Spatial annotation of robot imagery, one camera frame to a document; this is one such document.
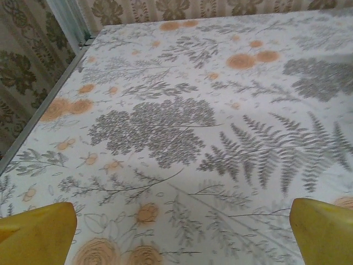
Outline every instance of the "orange rose print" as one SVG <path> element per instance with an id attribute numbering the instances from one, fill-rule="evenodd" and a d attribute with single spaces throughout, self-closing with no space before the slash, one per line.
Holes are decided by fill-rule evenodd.
<path id="1" fill-rule="evenodd" d="M 91 92 L 94 89 L 94 87 L 95 87 L 94 84 L 86 84 L 79 89 L 78 93 L 85 94 L 85 93 Z"/>
<path id="2" fill-rule="evenodd" d="M 129 256 L 126 265 L 162 265 L 162 255 L 152 246 L 138 246 Z"/>
<path id="3" fill-rule="evenodd" d="M 111 87 L 109 88 L 109 94 L 111 96 L 115 95 L 118 92 L 118 88 L 117 87 Z"/>
<path id="4" fill-rule="evenodd" d="M 82 114 L 92 109 L 93 102 L 89 99 L 80 99 L 71 104 L 69 112 L 72 114 Z"/>
<path id="5" fill-rule="evenodd" d="M 90 58 L 88 58 L 87 62 L 95 62 L 95 57 L 91 56 Z"/>
<path id="6" fill-rule="evenodd" d="M 234 41 L 238 41 L 238 40 L 240 40 L 240 36 L 238 36 L 238 35 L 234 35 L 234 36 L 232 37 L 232 40 L 234 40 Z"/>
<path id="7" fill-rule="evenodd" d="M 139 225 L 148 225 L 156 221 L 158 216 L 158 207 L 154 203 L 148 203 L 140 207 L 136 215 L 136 221 Z"/>
<path id="8" fill-rule="evenodd" d="M 280 54 L 276 51 L 262 51 L 256 55 L 256 59 L 260 62 L 274 62 L 280 58 Z"/>
<path id="9" fill-rule="evenodd" d="M 191 28 L 191 27 L 197 26 L 198 23 L 199 22 L 197 20 L 188 20 L 183 23 L 183 26 L 187 28 Z"/>
<path id="10" fill-rule="evenodd" d="M 41 121 L 52 121 L 63 116 L 68 112 L 70 102 L 66 98 L 55 98 L 43 116 L 40 118 Z"/>
<path id="11" fill-rule="evenodd" d="M 165 22 L 163 23 L 159 29 L 162 31 L 171 31 L 171 30 L 177 30 L 179 29 L 180 24 L 177 21 L 169 21 L 169 22 Z"/>
<path id="12" fill-rule="evenodd" d="M 209 73 L 208 75 L 208 78 L 211 79 L 211 80 L 215 80 L 219 77 L 219 74 L 217 73 Z"/>
<path id="13" fill-rule="evenodd" d="M 114 242 L 94 238 L 76 253 L 73 265 L 120 265 L 120 251 Z"/>
<path id="14" fill-rule="evenodd" d="M 261 40 L 254 40 L 252 42 L 250 42 L 250 47 L 251 48 L 258 48 L 258 47 L 261 47 L 263 46 L 263 42 Z"/>
<path id="15" fill-rule="evenodd" d="M 235 54 L 228 58 L 227 66 L 232 69 L 246 70 L 255 65 L 255 57 L 248 54 Z"/>
<path id="16" fill-rule="evenodd" d="M 353 210 L 353 197 L 342 197 L 333 203 L 336 206 L 344 207 Z"/>
<path id="17" fill-rule="evenodd" d="M 160 44 L 161 44 L 161 42 L 159 40 L 156 40 L 152 43 L 152 47 L 157 48 Z"/>

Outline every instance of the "leaf pattern wallpaper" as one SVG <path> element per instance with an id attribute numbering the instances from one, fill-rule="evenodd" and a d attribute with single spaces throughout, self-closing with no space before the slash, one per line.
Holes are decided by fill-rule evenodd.
<path id="1" fill-rule="evenodd" d="M 75 54 L 45 0 L 2 1 L 0 153 L 26 126 Z"/>
<path id="2" fill-rule="evenodd" d="M 67 265 L 303 264 L 293 199 L 353 209 L 352 25 L 348 8 L 105 26 L 0 176 L 0 217 L 71 202 Z M 35 83 L 6 59 L 22 75 L 2 82 Z"/>
<path id="3" fill-rule="evenodd" d="M 351 7 L 350 0 L 76 0 L 90 30 L 106 25 Z"/>

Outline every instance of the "gray leaf print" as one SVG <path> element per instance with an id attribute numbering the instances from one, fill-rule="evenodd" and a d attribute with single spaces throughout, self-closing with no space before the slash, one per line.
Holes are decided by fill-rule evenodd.
<path id="1" fill-rule="evenodd" d="M 169 222 L 172 223 L 172 226 L 178 228 L 175 238 L 179 240 L 179 245 L 185 244 L 186 247 L 193 247 L 195 234 L 198 234 L 198 241 L 205 239 L 202 223 L 190 218 L 191 210 L 179 201 L 179 195 L 173 201 L 165 204 L 172 206 L 172 209 L 166 213 L 171 214 Z"/>
<path id="2" fill-rule="evenodd" d="M 324 10 L 319 10 L 319 13 L 331 15 L 332 17 L 352 17 L 353 16 L 353 8 L 324 9 Z"/>
<path id="3" fill-rule="evenodd" d="M 301 35 L 292 38 L 304 50 L 324 49 L 325 51 L 334 51 L 342 49 L 353 41 L 350 34 L 344 30 L 329 25 L 312 25 L 308 35 Z"/>
<path id="4" fill-rule="evenodd" d="M 173 66 L 163 65 L 160 60 L 137 60 L 130 62 L 123 57 L 112 57 L 104 70 L 98 67 L 86 68 L 84 70 L 83 82 L 106 84 L 122 78 L 132 81 L 140 78 L 146 84 L 152 84 L 163 80 Z"/>
<path id="5" fill-rule="evenodd" d="M 99 205 L 112 203 L 119 194 L 124 195 L 126 204 L 131 204 L 139 202 L 141 197 L 149 193 L 153 186 L 172 179 L 181 171 L 183 169 L 168 178 L 162 178 L 160 176 L 149 176 L 135 169 L 134 175 L 138 179 L 137 183 L 122 181 L 118 174 L 115 173 L 109 178 L 109 187 L 107 187 L 106 183 L 103 183 L 104 179 L 100 177 L 92 176 L 88 179 L 88 183 L 84 183 L 81 179 L 75 179 L 70 176 L 60 181 L 58 187 L 65 193 L 73 191 L 73 197 L 88 196 L 92 193 L 103 194 L 102 200 L 98 201 Z"/>
<path id="6" fill-rule="evenodd" d="M 138 104 L 131 114 L 112 110 L 96 119 L 88 135 L 92 145 L 108 140 L 106 148 L 113 155 L 148 148 L 162 168 L 189 165 L 205 147 L 194 130 L 215 126 L 213 116 L 208 102 L 176 97 L 174 102 Z"/>
<path id="7" fill-rule="evenodd" d="M 183 36 L 171 45 L 159 58 L 175 62 L 180 55 L 185 55 L 194 64 L 195 68 L 201 69 L 210 61 L 213 55 L 218 54 L 218 43 L 214 39 L 192 36 Z"/>
<path id="8" fill-rule="evenodd" d="M 281 190 L 284 195 L 287 195 L 292 180 L 301 169 L 303 186 L 308 192 L 315 191 L 318 178 L 335 163 L 352 171 L 346 156 L 348 153 L 353 155 L 353 144 L 343 135 L 338 123 L 335 123 L 334 132 L 330 134 L 312 113 L 309 113 L 312 130 L 277 114 L 272 116 L 282 123 L 285 130 L 273 131 L 273 126 L 251 120 L 245 115 L 243 120 L 250 131 L 232 124 L 239 141 L 233 141 L 221 132 L 223 149 L 212 146 L 213 154 L 205 155 L 198 170 L 217 171 L 221 176 L 228 173 L 234 181 L 238 181 L 239 165 L 242 165 L 245 178 L 251 184 L 253 174 L 247 173 L 248 163 L 251 163 L 251 171 L 257 169 L 259 182 L 266 189 L 274 170 L 281 167 Z"/>
<path id="9" fill-rule="evenodd" d="M 168 83 L 158 82 L 150 86 L 141 84 L 137 87 L 130 87 L 122 92 L 122 97 L 127 95 L 134 95 L 137 99 L 156 99 L 162 95 L 178 96 L 182 93 L 190 93 L 198 91 L 196 86 L 191 86 L 187 83 L 177 84 L 175 87 L 170 87 Z"/>
<path id="10" fill-rule="evenodd" d="M 68 161 L 68 158 L 60 152 L 46 151 L 46 153 L 40 154 L 33 149 L 23 151 L 15 158 L 17 159 L 13 159 L 9 163 L 5 173 L 16 169 L 18 176 L 29 175 L 31 177 L 44 174 L 49 167 L 66 167 L 65 163 Z"/>
<path id="11" fill-rule="evenodd" d="M 256 29 L 255 26 L 244 26 L 242 24 L 212 24 L 208 26 L 198 26 L 198 30 L 202 32 L 216 31 L 219 34 L 229 34 L 229 33 L 248 33 Z"/>
<path id="12" fill-rule="evenodd" d="M 13 204 L 9 203 L 10 199 L 13 197 L 16 185 L 11 184 L 11 179 L 9 175 L 0 175 L 0 219 L 13 214 Z M 7 213 L 3 212 L 4 206 L 7 205 Z"/>
<path id="13" fill-rule="evenodd" d="M 353 93 L 352 72 L 351 64 L 328 63 L 310 58 L 289 60 L 283 74 L 301 78 L 292 85 L 299 95 L 328 102 L 339 93 L 347 96 Z"/>

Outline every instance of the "orange flower print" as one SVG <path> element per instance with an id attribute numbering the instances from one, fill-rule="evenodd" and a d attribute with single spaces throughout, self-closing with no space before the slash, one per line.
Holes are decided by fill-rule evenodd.
<path id="1" fill-rule="evenodd" d="M 104 238 L 94 238 L 76 253 L 73 265 L 120 265 L 120 251 L 116 243 Z"/>
<path id="2" fill-rule="evenodd" d="M 238 40 L 240 40 L 240 36 L 238 36 L 238 35 L 234 35 L 234 36 L 232 37 L 232 40 L 234 40 L 234 41 L 238 41 Z"/>
<path id="3" fill-rule="evenodd" d="M 121 163 L 123 163 L 123 161 L 114 160 L 113 163 L 105 164 L 104 167 L 101 169 L 104 169 L 105 173 L 108 174 L 109 171 L 115 171 L 119 168 L 124 168 Z"/>
<path id="4" fill-rule="evenodd" d="M 80 99 L 71 104 L 69 112 L 72 114 L 82 114 L 92 109 L 93 102 L 89 99 Z"/>
<path id="5" fill-rule="evenodd" d="M 238 109 L 240 109 L 240 104 L 238 102 L 235 102 L 235 103 L 231 104 L 231 108 L 238 110 Z"/>
<path id="6" fill-rule="evenodd" d="M 97 158 L 98 158 L 98 155 L 96 153 L 92 153 L 85 159 L 84 163 L 89 166 L 93 165 L 96 162 Z"/>
<path id="7" fill-rule="evenodd" d="M 136 215 L 136 222 L 139 225 L 149 225 L 156 221 L 158 207 L 154 203 L 148 203 L 140 207 Z"/>
<path id="8" fill-rule="evenodd" d="M 177 21 L 169 21 L 169 22 L 165 22 L 163 23 L 159 29 L 162 31 L 171 31 L 171 30 L 177 30 L 179 29 L 180 24 Z"/>
<path id="9" fill-rule="evenodd" d="M 250 69 L 255 63 L 255 57 L 248 54 L 235 54 L 227 60 L 227 66 L 237 70 Z"/>
<path id="10" fill-rule="evenodd" d="M 86 84 L 79 89 L 78 93 L 85 94 L 85 93 L 91 92 L 94 88 L 95 88 L 94 84 Z"/>
<path id="11" fill-rule="evenodd" d="M 254 40 L 252 42 L 250 42 L 250 47 L 251 48 L 258 48 L 258 47 L 261 47 L 263 46 L 263 42 L 261 40 Z"/>
<path id="12" fill-rule="evenodd" d="M 65 140 L 64 142 L 60 142 L 57 144 L 56 148 L 59 151 L 63 151 L 65 149 L 67 149 L 69 146 L 72 146 L 74 143 L 76 142 L 75 139 L 69 139 L 69 140 Z"/>
<path id="13" fill-rule="evenodd" d="M 55 98 L 40 120 L 44 122 L 56 120 L 66 114 L 69 108 L 70 102 L 66 98 Z"/>
<path id="14" fill-rule="evenodd" d="M 187 28 L 191 28 L 191 27 L 195 27 L 198 25 L 198 21 L 197 20 L 188 20 L 183 22 L 183 26 L 187 27 Z"/>
<path id="15" fill-rule="evenodd" d="M 87 157 L 80 157 L 80 159 L 83 159 L 83 163 L 81 163 L 76 168 L 82 167 L 83 165 L 91 166 L 95 164 L 98 159 L 98 155 L 96 153 L 88 153 Z"/>
<path id="16" fill-rule="evenodd" d="M 216 80 L 220 75 L 217 73 L 209 73 L 207 76 L 211 80 Z"/>
<path id="17" fill-rule="evenodd" d="M 59 144 L 56 146 L 56 148 L 57 148 L 59 151 L 63 151 L 63 150 L 65 150 L 65 149 L 68 148 L 68 147 L 69 147 L 68 142 L 61 142 L 61 143 L 59 143 Z"/>
<path id="18" fill-rule="evenodd" d="M 162 255 L 152 246 L 138 246 L 131 252 L 126 265 L 162 265 Z"/>
<path id="19" fill-rule="evenodd" d="M 115 95 L 118 92 L 118 90 L 119 89 L 117 87 L 111 87 L 111 88 L 109 88 L 109 94 L 111 96 L 113 96 L 113 95 Z"/>
<path id="20" fill-rule="evenodd" d="M 32 200 L 32 198 L 36 193 L 37 193 L 37 190 L 34 189 L 34 185 L 32 185 L 31 187 L 28 188 L 28 190 L 25 193 L 22 193 L 19 196 L 23 196 L 22 197 L 23 202 L 29 202 L 30 200 Z"/>
<path id="21" fill-rule="evenodd" d="M 87 62 L 90 62 L 90 63 L 95 62 L 95 61 L 96 61 L 96 59 L 94 56 L 90 56 L 87 60 Z"/>
<path id="22" fill-rule="evenodd" d="M 353 197 L 341 197 L 333 203 L 336 206 L 353 210 Z"/>
<path id="23" fill-rule="evenodd" d="M 260 62 L 274 62 L 280 58 L 277 51 L 262 51 L 256 55 L 256 59 Z"/>
<path id="24" fill-rule="evenodd" d="M 161 42 L 159 40 L 156 40 L 152 43 L 152 47 L 157 48 L 160 44 L 161 44 Z"/>

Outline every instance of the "patterned wallpaper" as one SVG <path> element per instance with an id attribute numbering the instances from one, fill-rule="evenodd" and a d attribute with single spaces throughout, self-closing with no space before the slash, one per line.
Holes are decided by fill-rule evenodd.
<path id="1" fill-rule="evenodd" d="M 0 153 L 5 154 L 75 54 L 45 0 L 2 0 L 0 20 Z"/>
<path id="2" fill-rule="evenodd" d="M 352 0 L 76 0 L 92 32 L 103 26 L 353 6 Z"/>

